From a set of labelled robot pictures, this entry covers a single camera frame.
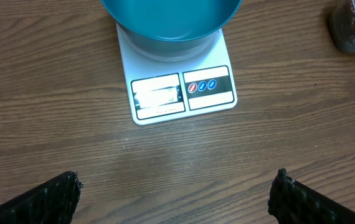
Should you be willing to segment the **blue bowl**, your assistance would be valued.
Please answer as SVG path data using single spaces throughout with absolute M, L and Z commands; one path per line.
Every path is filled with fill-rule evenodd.
M 145 51 L 178 52 L 208 40 L 241 0 L 102 0 L 116 23 Z

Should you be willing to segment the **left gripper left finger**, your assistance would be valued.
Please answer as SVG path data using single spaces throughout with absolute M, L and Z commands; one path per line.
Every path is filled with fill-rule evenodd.
M 64 172 L 0 205 L 0 224 L 69 224 L 83 184 Z

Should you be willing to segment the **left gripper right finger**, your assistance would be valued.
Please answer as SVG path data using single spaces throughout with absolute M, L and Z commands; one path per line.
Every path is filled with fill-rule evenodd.
M 355 212 L 299 181 L 281 168 L 272 182 L 268 213 L 279 224 L 355 224 Z

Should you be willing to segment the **white kitchen scale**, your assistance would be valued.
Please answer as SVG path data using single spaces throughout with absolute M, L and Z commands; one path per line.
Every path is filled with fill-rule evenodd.
M 148 125 L 228 110 L 237 91 L 222 30 L 178 58 L 143 52 L 118 26 L 118 41 L 133 121 Z

